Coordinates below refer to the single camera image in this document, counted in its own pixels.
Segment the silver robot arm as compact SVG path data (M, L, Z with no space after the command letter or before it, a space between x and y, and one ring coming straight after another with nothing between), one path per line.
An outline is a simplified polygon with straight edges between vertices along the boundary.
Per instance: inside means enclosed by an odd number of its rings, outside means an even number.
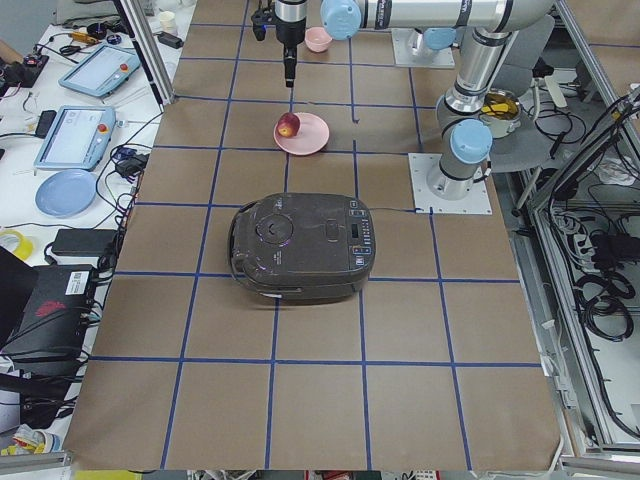
M470 190L492 147L489 128L478 118L513 35L543 18L549 1L323 1L322 26L335 40L365 29L466 28L456 80L439 100L437 118L444 152L426 176L429 190L460 200Z

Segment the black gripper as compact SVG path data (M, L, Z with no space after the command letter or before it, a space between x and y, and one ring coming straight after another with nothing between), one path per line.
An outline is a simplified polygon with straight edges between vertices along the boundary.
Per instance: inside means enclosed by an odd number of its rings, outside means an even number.
M297 46L304 41L306 0L275 1L276 36L283 44L284 78L287 88L295 86Z

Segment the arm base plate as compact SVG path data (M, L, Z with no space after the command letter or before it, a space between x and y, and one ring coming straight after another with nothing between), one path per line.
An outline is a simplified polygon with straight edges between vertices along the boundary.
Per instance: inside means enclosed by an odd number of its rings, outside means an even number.
M409 153L414 210L422 214L491 215L486 178L480 167L470 179L453 180L440 168L441 154Z
M454 28L392 29L392 45L396 66L429 69L453 69L452 45Z

